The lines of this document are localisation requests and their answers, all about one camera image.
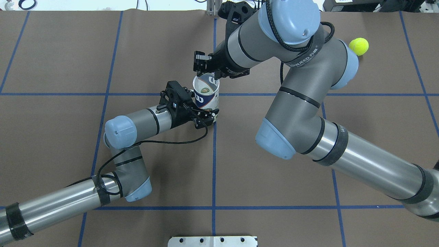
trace black ring band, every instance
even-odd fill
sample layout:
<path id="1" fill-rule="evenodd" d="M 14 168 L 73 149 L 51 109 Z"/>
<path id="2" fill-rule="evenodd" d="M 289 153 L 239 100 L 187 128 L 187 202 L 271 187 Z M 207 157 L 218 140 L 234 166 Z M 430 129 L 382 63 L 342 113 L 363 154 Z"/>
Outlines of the black ring band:
<path id="1" fill-rule="evenodd" d="M 92 176 L 91 179 L 93 180 L 94 187 L 96 188 L 97 195 L 99 196 L 99 201 L 101 202 L 101 207 L 110 204 L 110 195 L 105 193 L 103 189 L 100 188 L 99 183 L 101 179 L 98 179 L 96 175 Z M 101 180 L 102 187 L 105 188 L 105 184 L 103 183 L 103 180 Z"/>
<path id="2" fill-rule="evenodd" d="M 238 43 L 239 43 L 239 47 L 241 48 L 241 51 L 249 58 L 249 59 L 251 59 L 251 60 L 253 60 L 253 61 L 255 61 L 255 62 L 263 62 L 263 61 L 261 61 L 261 60 L 258 60 L 258 59 L 254 59 L 254 58 L 252 58 L 245 50 L 244 50 L 244 47 L 242 46 L 242 43 L 241 43 L 241 27 L 239 28 L 239 30 L 238 30 Z"/>
<path id="3" fill-rule="evenodd" d="M 299 93 L 299 92 L 297 92 L 297 91 L 294 91 L 294 90 L 292 90 L 292 89 L 290 89 L 290 88 L 287 88 L 287 87 L 280 87 L 280 88 L 279 88 L 279 91 L 282 91 L 282 92 L 285 92 L 285 93 L 287 93 L 287 94 L 291 94 L 291 95 L 293 95 L 293 96 L 296 96 L 296 97 L 298 97 L 298 98 L 301 98 L 301 99 L 303 99 L 304 101 L 306 101 L 306 102 L 312 104 L 313 106 L 315 106 L 315 107 L 317 107 L 317 108 L 320 108 L 320 103 L 319 103 L 319 102 L 317 102 L 317 101 L 311 99 L 310 97 L 308 97 L 308 96 L 306 96 L 306 95 L 304 95 L 304 94 L 301 94 L 301 93 Z"/>
<path id="4" fill-rule="evenodd" d="M 422 184 L 419 190 L 416 192 L 416 194 L 410 198 L 398 200 L 399 202 L 403 204 L 416 204 L 419 203 L 425 199 L 427 199 L 431 193 L 433 192 L 433 186 L 434 186 L 434 178 L 433 176 L 427 171 L 425 172 L 424 169 L 417 164 L 415 165 L 422 174 Z"/>
<path id="5" fill-rule="evenodd" d="M 146 108 L 146 110 L 148 110 L 149 112 L 151 112 L 152 116 L 154 117 L 155 124 L 157 125 L 157 133 L 155 133 L 155 134 L 158 135 L 159 132 L 160 132 L 160 124 L 158 123 L 157 116 L 154 114 L 154 112 L 153 112 L 151 109 Z"/>
<path id="6" fill-rule="evenodd" d="M 22 211 L 18 207 L 18 203 L 7 206 L 5 210 L 11 235 L 15 240 L 23 240 L 33 235 L 23 219 Z"/>
<path id="7" fill-rule="evenodd" d="M 337 139 L 335 140 L 335 144 L 329 153 L 320 160 L 313 160 L 314 162 L 319 163 L 322 166 L 330 166 L 337 162 L 342 155 L 346 151 L 346 147 L 348 146 L 349 134 L 348 131 L 341 125 L 333 123 L 337 126 Z"/>
<path id="8" fill-rule="evenodd" d="M 319 145 L 319 142 L 322 140 L 323 137 L 323 133 L 325 132 L 325 120 L 323 120 L 323 118 L 320 118 L 322 120 L 322 127 L 320 127 L 320 133 L 319 136 L 317 136 L 317 140 L 314 142 L 314 144 L 305 152 L 301 153 L 301 154 L 308 154 L 310 152 L 312 152 L 314 150 L 314 148 L 317 147 L 317 145 Z"/>
<path id="9" fill-rule="evenodd" d="M 115 166 L 118 167 L 118 166 L 121 166 L 121 165 L 124 165 L 124 164 L 131 163 L 131 162 L 136 161 L 136 160 L 140 160 L 142 158 L 143 158 L 143 156 L 140 155 L 140 156 L 138 156 L 136 158 L 132 158 L 130 160 L 125 160 L 125 161 L 119 162 L 119 163 L 115 164 Z"/>
<path id="10" fill-rule="evenodd" d="M 438 219 L 439 218 L 439 212 L 432 214 L 432 215 L 426 215 L 426 216 L 422 216 L 422 215 L 418 215 L 421 218 L 424 219 Z"/>

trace black cable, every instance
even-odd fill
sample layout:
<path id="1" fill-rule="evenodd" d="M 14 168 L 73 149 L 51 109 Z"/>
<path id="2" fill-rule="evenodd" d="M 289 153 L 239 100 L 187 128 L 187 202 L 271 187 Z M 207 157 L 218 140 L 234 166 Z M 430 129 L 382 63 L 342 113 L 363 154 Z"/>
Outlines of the black cable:
<path id="1" fill-rule="evenodd" d="M 332 37 L 334 36 L 335 33 L 335 27 L 332 23 L 330 22 L 320 22 L 320 24 L 324 25 L 324 26 L 328 26 L 331 28 L 331 32 L 329 33 L 329 35 L 325 38 L 325 44 L 332 39 Z"/>
<path id="2" fill-rule="evenodd" d="M 113 157 L 111 157 L 109 160 L 107 160 L 107 162 L 105 162 L 100 168 L 99 168 L 99 170 L 97 171 L 97 178 L 98 178 L 98 186 L 99 186 L 99 188 L 100 189 L 102 189 L 106 194 L 108 194 L 108 195 L 112 195 L 112 196 L 116 196 L 116 195 L 118 195 L 118 194 L 120 194 L 120 188 L 122 187 L 122 186 L 120 186 L 119 187 L 119 191 L 117 192 L 117 193 L 113 193 L 113 192 L 109 192 L 109 191 L 107 191 L 106 190 L 106 188 L 104 188 L 104 187 L 102 187 L 102 184 L 101 184 L 101 171 L 102 171 L 102 169 L 104 168 L 104 167 L 106 167 L 112 160 L 114 160 L 116 157 L 118 157 L 119 155 L 121 155 L 121 154 L 123 154 L 123 153 L 125 153 L 125 151 L 126 151 L 127 149 L 124 149 L 124 150 L 122 150 L 122 151 L 120 151 L 118 154 L 116 154 L 116 155 L 114 155 Z"/>
<path id="3" fill-rule="evenodd" d="M 91 179 L 91 177 L 84 178 L 84 179 L 81 179 L 81 180 L 79 180 L 79 181 L 76 181 L 76 182 L 74 182 L 74 183 L 72 183 L 72 184 L 70 184 L 70 185 L 68 185 L 68 186 L 66 186 L 66 187 L 64 187 L 64 188 L 70 187 L 70 186 L 75 185 L 75 184 L 82 183 L 82 182 L 87 181 L 87 180 L 89 180 L 89 179 Z"/>
<path id="4" fill-rule="evenodd" d="M 114 195 L 118 195 L 118 194 L 120 194 L 120 198 L 123 197 L 122 184 L 120 183 L 119 178 L 116 178 L 115 176 L 111 176 L 111 175 L 107 175 L 107 174 L 102 174 L 101 177 L 102 177 L 102 178 L 111 178 L 111 179 L 113 179 L 114 181 L 116 181 L 116 183 L 117 183 L 117 187 L 119 187 L 119 191 L 118 191 L 117 193 L 113 193 L 113 194 L 114 194 Z"/>
<path id="5" fill-rule="evenodd" d="M 25 0 L 20 0 L 20 1 L 18 1 L 18 6 L 19 6 L 20 9 L 22 9 L 22 10 L 31 10 L 31 9 L 33 9 L 33 8 L 36 6 L 36 0 L 33 0 L 33 4 L 32 4 L 32 6 L 30 6 L 30 7 L 28 7 L 28 8 L 23 8 L 22 4 L 23 4 L 24 1 L 25 1 Z"/>
<path id="6" fill-rule="evenodd" d="M 208 128 L 207 128 L 206 125 L 204 125 L 204 128 L 205 128 L 205 130 L 206 130 L 206 132 L 204 133 L 204 135 L 201 136 L 201 137 L 199 137 L 199 138 L 197 138 L 197 139 L 195 139 L 195 140 L 192 140 L 192 141 L 187 141 L 187 142 L 165 142 L 165 141 L 155 141 L 155 140 L 144 140 L 144 141 L 140 141 L 140 142 L 134 143 L 133 146 L 139 146 L 139 145 L 142 144 L 142 143 L 148 143 L 148 142 L 152 142 L 152 143 L 162 143 L 162 144 L 189 144 L 189 143 L 198 142 L 199 140 L 201 140 L 201 139 L 203 139 L 204 137 L 207 136 Z"/>
<path id="7" fill-rule="evenodd" d="M 276 40 L 278 41 L 279 44 L 281 44 L 281 46 L 283 48 L 285 48 L 288 51 L 293 51 L 293 52 L 302 52 L 302 51 L 306 51 L 308 50 L 309 46 L 311 45 L 311 42 L 308 42 L 308 44 L 305 47 L 301 47 L 301 48 L 293 48 L 288 46 L 281 38 L 281 36 L 279 35 L 279 33 L 277 32 L 276 27 L 274 26 L 274 21 L 273 21 L 273 13 L 271 11 L 271 5 L 270 5 L 270 1 L 266 1 L 265 2 L 265 7 L 267 8 L 267 16 L 268 16 L 268 22 L 270 24 L 270 28 L 271 31 L 274 34 L 274 37 L 276 38 Z"/>
<path id="8" fill-rule="evenodd" d="M 187 108 L 187 111 L 193 113 L 193 111 L 192 111 L 190 108 Z M 206 124 L 205 124 L 205 123 L 204 123 L 199 117 L 196 117 L 196 119 L 198 120 L 199 123 L 202 123 L 202 124 L 204 125 L 204 128 L 205 128 L 206 132 L 204 133 L 203 136 L 201 136 L 201 137 L 199 137 L 199 138 L 197 138 L 197 139 L 195 139 L 195 140 L 187 141 L 187 142 L 165 142 L 165 141 L 156 141 L 156 140 L 144 140 L 144 141 L 140 141 L 140 142 L 136 142 L 136 143 L 134 143 L 134 144 L 132 145 L 132 147 L 133 147 L 133 146 L 140 146 L 142 143 L 147 143 L 147 142 L 152 142 L 152 143 L 163 143 L 163 144 L 189 144 L 189 143 L 197 142 L 197 141 L 203 139 L 204 137 L 206 137 L 206 136 L 207 136 L 207 133 L 209 132 L 209 130 L 208 130 L 208 128 L 207 128 L 207 125 L 206 125 Z M 98 179 L 99 179 L 99 183 L 98 183 L 99 188 L 101 188 L 101 189 L 102 189 L 106 194 L 108 194 L 108 195 L 116 196 L 116 195 L 119 195 L 119 194 L 120 194 L 121 197 L 123 197 L 123 194 L 122 194 L 122 184 L 120 183 L 119 178 L 114 177 L 114 176 L 111 176 L 111 175 L 106 175 L 106 174 L 101 175 L 101 171 L 102 171 L 102 169 L 103 169 L 104 167 L 106 167 L 106 166 L 107 166 L 112 160 L 114 160 L 116 157 L 118 157 L 118 156 L 120 156 L 121 154 L 123 154 L 126 150 L 128 150 L 128 149 L 124 149 L 124 150 L 120 151 L 119 153 L 117 153 L 116 155 L 114 155 L 113 157 L 111 157 L 111 158 L 110 158 L 109 160 L 107 160 L 107 162 L 105 162 L 105 163 L 99 168 L 99 170 L 97 171 L 97 177 L 98 177 Z M 109 191 L 107 191 L 106 188 L 104 188 L 104 187 L 101 185 L 101 177 L 114 179 L 114 180 L 117 182 L 117 185 L 118 185 L 118 187 L 119 187 L 119 191 L 118 191 L 117 193 L 113 193 L 113 192 L 109 192 Z"/>
<path id="9" fill-rule="evenodd" d="M 284 62 L 282 61 L 281 61 L 280 77 L 281 77 L 281 85 L 282 85 L 282 83 L 284 83 Z"/>

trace metal bracket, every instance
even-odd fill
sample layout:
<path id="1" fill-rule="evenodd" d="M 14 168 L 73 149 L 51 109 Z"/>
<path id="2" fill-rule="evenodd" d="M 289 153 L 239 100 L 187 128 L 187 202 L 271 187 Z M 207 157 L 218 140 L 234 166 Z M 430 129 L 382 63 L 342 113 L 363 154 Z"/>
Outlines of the metal bracket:
<path id="1" fill-rule="evenodd" d="M 207 0 L 207 15 L 216 15 L 220 9 L 220 5 L 223 3 L 222 0 Z"/>
<path id="2" fill-rule="evenodd" d="M 206 246 L 206 247 L 258 247 L 256 236 L 200 236 L 173 237 L 168 247 Z"/>

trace metal plate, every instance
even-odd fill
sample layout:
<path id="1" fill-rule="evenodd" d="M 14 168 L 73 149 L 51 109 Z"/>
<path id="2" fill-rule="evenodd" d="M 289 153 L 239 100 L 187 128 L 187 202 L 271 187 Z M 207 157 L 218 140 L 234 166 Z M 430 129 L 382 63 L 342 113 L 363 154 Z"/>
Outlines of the metal plate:
<path id="1" fill-rule="evenodd" d="M 168 241 L 168 247 L 209 246 L 209 247 L 257 247 L 256 236 L 199 236 L 173 237 Z"/>

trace black tape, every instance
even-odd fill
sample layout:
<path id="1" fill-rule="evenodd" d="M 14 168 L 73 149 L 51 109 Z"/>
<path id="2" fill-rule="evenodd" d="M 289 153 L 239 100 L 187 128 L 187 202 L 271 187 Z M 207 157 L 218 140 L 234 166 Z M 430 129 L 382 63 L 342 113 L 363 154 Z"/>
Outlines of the black tape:
<path id="1" fill-rule="evenodd" d="M 99 201 L 101 202 L 101 207 L 110 204 L 110 195 L 105 193 L 105 190 L 99 187 L 100 180 L 102 181 L 102 179 L 98 179 L 96 175 L 92 176 L 91 179 L 93 179 L 94 187 L 96 188 L 97 195 L 99 196 Z"/>
<path id="2" fill-rule="evenodd" d="M 334 164 L 341 158 L 346 151 L 349 141 L 348 131 L 343 126 L 336 123 L 334 124 L 337 126 L 338 130 L 334 146 L 325 157 L 320 160 L 313 160 L 314 162 L 326 167 Z"/>
<path id="3" fill-rule="evenodd" d="M 310 97 L 308 97 L 308 96 L 306 96 L 304 94 L 299 93 L 298 91 L 294 91 L 294 90 L 292 90 L 290 88 L 287 88 L 287 87 L 280 87 L 279 91 L 282 91 L 282 92 L 285 92 L 287 94 L 291 94 L 293 96 L 296 96 L 296 97 L 298 97 L 300 99 L 303 99 L 304 101 L 312 104 L 313 106 L 315 106 L 317 108 L 320 108 L 320 103 L 319 102 L 311 99 Z"/>
<path id="4" fill-rule="evenodd" d="M 251 60 L 253 60 L 253 61 L 255 61 L 255 62 L 263 62 L 263 61 L 261 61 L 261 60 L 258 60 L 258 59 L 255 59 L 255 58 L 252 58 L 246 51 L 245 51 L 245 49 L 244 49 L 244 47 L 242 46 L 242 43 L 241 43 L 241 28 L 239 28 L 239 30 L 238 30 L 238 43 L 239 43 L 239 47 L 241 48 L 241 51 L 249 58 L 249 59 L 251 59 Z"/>
<path id="5" fill-rule="evenodd" d="M 325 44 L 325 32 L 323 29 L 323 26 L 320 25 L 317 29 L 316 33 L 311 37 L 309 40 L 309 48 L 308 50 L 301 52 L 298 57 L 295 59 L 284 62 L 284 64 L 290 66 L 290 67 L 296 67 L 300 68 L 307 64 L 311 59 L 313 59 L 317 53 L 322 49 L 323 45 Z"/>
<path id="6" fill-rule="evenodd" d="M 151 109 L 146 108 L 146 110 L 148 110 L 149 112 L 151 112 L 152 116 L 154 117 L 155 124 L 157 125 L 157 133 L 155 133 L 155 134 L 158 135 L 158 133 L 160 132 L 160 124 L 158 123 L 157 116 L 154 114 L 154 112 L 153 112 Z"/>
<path id="7" fill-rule="evenodd" d="M 323 120 L 323 118 L 320 118 L 322 120 L 322 126 L 320 127 L 320 133 L 319 136 L 317 136 L 317 140 L 314 142 L 314 144 L 305 152 L 301 153 L 301 154 L 308 154 L 310 152 L 312 152 L 314 150 L 314 148 L 317 147 L 317 145 L 319 145 L 319 142 L 322 140 L 323 137 L 323 133 L 325 132 L 325 120 Z"/>
<path id="8" fill-rule="evenodd" d="M 138 156 L 136 158 L 132 158 L 130 160 L 125 160 L 125 161 L 119 162 L 119 163 L 115 164 L 115 166 L 118 167 L 118 166 L 121 166 L 121 165 L 124 165 L 124 164 L 131 163 L 131 162 L 136 161 L 136 160 L 140 160 L 142 158 L 143 158 L 143 156 L 140 155 L 140 156 Z"/>
<path id="9" fill-rule="evenodd" d="M 22 211 L 18 207 L 18 203 L 6 207 L 6 218 L 11 235 L 15 240 L 23 240 L 33 235 L 23 219 Z"/>
<path id="10" fill-rule="evenodd" d="M 407 199 L 403 199 L 403 200 L 396 199 L 403 204 L 420 203 L 421 201 L 427 199 L 433 191 L 433 185 L 434 185 L 433 176 L 428 171 L 424 171 L 424 169 L 422 167 L 418 166 L 417 164 L 413 164 L 413 165 L 415 165 L 421 171 L 422 184 L 414 196 L 407 198 Z"/>

